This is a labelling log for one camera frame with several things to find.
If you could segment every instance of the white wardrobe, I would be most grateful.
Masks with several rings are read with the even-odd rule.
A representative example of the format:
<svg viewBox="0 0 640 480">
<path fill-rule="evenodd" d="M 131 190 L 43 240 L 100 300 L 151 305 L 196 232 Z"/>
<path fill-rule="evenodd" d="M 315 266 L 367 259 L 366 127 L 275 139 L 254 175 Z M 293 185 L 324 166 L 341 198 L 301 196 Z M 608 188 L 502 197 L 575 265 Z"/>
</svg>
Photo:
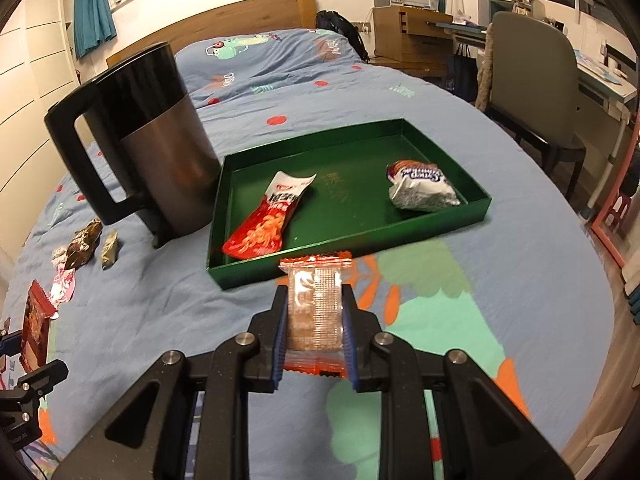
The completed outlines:
<svg viewBox="0 0 640 480">
<path fill-rule="evenodd" d="M 0 32 L 0 250 L 14 261 L 66 171 L 43 118 L 79 84 L 71 18 L 63 0 L 23 0 Z"/>
</svg>

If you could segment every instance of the metal screw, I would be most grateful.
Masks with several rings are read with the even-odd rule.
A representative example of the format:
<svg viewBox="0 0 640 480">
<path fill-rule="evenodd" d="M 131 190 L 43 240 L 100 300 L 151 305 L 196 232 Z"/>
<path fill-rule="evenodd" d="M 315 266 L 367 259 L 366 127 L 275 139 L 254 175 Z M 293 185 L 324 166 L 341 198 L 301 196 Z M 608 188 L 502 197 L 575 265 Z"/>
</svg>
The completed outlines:
<svg viewBox="0 0 640 480">
<path fill-rule="evenodd" d="M 389 332 L 378 332 L 373 336 L 373 341 L 378 343 L 380 346 L 387 346 L 394 341 L 394 337 Z"/>
<path fill-rule="evenodd" d="M 466 363 L 467 355 L 462 350 L 452 350 L 449 352 L 449 359 L 455 365 L 462 365 Z"/>
<path fill-rule="evenodd" d="M 236 336 L 236 343 L 240 346 L 249 346 L 255 341 L 255 335 L 251 332 L 241 332 Z"/>
<path fill-rule="evenodd" d="M 182 356 L 177 350 L 168 350 L 162 354 L 162 362 L 166 365 L 175 365 Z"/>
</svg>

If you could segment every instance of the electric kettle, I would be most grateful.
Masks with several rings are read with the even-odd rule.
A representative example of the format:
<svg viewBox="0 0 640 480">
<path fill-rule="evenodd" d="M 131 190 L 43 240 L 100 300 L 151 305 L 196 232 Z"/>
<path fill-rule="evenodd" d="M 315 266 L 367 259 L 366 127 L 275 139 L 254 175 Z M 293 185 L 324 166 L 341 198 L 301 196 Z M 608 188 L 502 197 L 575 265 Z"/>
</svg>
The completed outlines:
<svg viewBox="0 0 640 480">
<path fill-rule="evenodd" d="M 126 193 L 120 202 L 78 137 L 74 123 L 82 114 Z M 137 213 L 159 247 L 211 222 L 220 163 L 168 43 L 150 46 L 80 85 L 49 109 L 44 122 L 104 224 Z"/>
</svg>

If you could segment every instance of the kettle handle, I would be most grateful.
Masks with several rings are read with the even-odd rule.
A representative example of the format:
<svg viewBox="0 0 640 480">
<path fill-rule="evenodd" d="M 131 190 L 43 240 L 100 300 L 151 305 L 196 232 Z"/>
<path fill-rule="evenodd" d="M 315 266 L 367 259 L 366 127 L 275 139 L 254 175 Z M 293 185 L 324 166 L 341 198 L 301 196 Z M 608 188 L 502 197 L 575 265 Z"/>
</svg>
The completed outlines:
<svg viewBox="0 0 640 480">
<path fill-rule="evenodd" d="M 45 115 L 44 123 L 76 184 L 102 222 L 109 225 L 143 208 L 143 201 L 139 196 L 114 201 L 95 171 L 74 125 L 76 119 L 94 105 L 103 107 L 100 92 L 94 83 L 87 82 L 53 105 Z"/>
</svg>

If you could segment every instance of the electrical outlet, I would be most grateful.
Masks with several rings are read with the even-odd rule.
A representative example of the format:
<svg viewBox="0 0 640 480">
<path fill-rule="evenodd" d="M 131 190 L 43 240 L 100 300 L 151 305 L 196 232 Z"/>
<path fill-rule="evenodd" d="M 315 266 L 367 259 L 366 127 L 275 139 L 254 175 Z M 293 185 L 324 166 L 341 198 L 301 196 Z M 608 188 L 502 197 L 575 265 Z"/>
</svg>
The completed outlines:
<svg viewBox="0 0 640 480">
<path fill-rule="evenodd" d="M 371 22 L 351 22 L 358 32 L 364 32 L 365 34 L 371 32 Z"/>
</svg>

